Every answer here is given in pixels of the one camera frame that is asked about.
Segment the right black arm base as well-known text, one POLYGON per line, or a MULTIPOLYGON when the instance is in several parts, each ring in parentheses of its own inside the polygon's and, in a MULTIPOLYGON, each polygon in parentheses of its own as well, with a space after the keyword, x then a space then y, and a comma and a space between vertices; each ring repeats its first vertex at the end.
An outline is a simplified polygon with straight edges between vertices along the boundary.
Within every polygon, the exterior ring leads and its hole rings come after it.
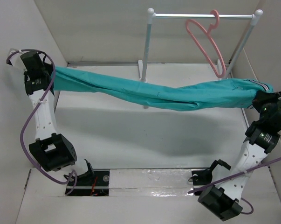
MULTIPOLYGON (((210 170, 192 169, 191 173, 192 176, 188 179, 188 182, 193 184, 193 188, 190 191, 210 184, 213 180, 212 171, 210 170)), ((190 191, 188 192, 189 195, 199 196, 203 190, 192 193, 190 193, 190 191)))

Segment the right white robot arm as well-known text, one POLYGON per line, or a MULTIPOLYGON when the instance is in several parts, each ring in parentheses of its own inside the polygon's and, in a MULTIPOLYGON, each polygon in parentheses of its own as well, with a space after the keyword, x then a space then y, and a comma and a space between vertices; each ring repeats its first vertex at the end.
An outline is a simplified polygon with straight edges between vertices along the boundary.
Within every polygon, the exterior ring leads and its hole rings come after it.
POLYGON ((206 177, 210 184, 203 188, 198 198, 198 202, 221 221, 227 221, 242 212, 239 202, 245 185, 280 139, 281 91, 258 91, 252 105, 259 113, 259 119, 246 130, 246 138, 229 175, 223 178, 219 168, 208 170, 206 177))

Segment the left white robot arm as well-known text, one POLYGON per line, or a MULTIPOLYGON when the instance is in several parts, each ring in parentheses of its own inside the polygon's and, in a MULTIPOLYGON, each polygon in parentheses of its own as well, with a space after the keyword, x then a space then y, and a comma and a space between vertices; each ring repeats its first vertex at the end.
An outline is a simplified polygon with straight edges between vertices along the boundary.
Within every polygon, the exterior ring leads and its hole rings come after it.
POLYGON ((40 51, 29 50, 20 56, 26 69, 25 91, 33 105, 27 122, 34 118, 36 126, 35 141, 29 144, 29 149, 25 149, 24 153, 45 174, 69 168, 71 172, 75 171, 73 179, 90 185, 95 180, 91 164, 86 159, 78 164, 74 146, 58 131, 54 109, 55 65, 46 63, 40 55, 40 51))

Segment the teal trousers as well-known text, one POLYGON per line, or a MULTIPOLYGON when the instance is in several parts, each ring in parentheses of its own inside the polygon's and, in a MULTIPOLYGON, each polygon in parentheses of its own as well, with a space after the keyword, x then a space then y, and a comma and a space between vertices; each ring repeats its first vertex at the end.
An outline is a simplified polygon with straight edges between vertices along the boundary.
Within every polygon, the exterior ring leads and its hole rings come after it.
POLYGON ((51 77, 55 90, 103 93, 139 105, 181 112, 249 109, 275 98, 272 86, 253 79, 232 78, 174 88, 62 67, 57 67, 51 77))

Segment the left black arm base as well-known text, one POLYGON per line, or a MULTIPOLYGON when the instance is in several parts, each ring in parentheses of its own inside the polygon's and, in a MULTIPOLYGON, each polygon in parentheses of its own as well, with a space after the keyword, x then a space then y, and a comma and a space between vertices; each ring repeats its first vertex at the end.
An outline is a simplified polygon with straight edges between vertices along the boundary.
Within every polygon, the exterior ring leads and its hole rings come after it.
POLYGON ((94 174, 94 177, 78 177, 73 191, 71 189, 75 181, 69 182, 65 194, 67 196, 109 196, 110 170, 95 169, 94 174))

